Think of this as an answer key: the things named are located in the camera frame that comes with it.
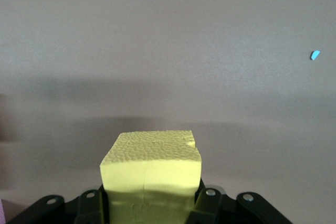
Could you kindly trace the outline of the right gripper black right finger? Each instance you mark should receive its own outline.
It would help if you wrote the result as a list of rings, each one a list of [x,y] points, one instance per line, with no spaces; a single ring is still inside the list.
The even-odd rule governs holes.
[[[200,181],[185,224],[292,224],[263,196],[251,191],[230,198]]]

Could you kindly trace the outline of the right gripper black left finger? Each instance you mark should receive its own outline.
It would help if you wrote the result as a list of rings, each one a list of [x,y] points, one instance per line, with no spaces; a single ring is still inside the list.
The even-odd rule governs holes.
[[[63,196],[47,195],[6,224],[108,224],[107,196],[103,187],[83,192],[66,202]]]

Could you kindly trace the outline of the yellow foam cube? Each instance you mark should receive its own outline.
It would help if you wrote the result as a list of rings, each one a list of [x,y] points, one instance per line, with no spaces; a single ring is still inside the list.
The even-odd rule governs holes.
[[[191,131],[120,134],[100,164],[110,224],[185,224],[201,171]]]

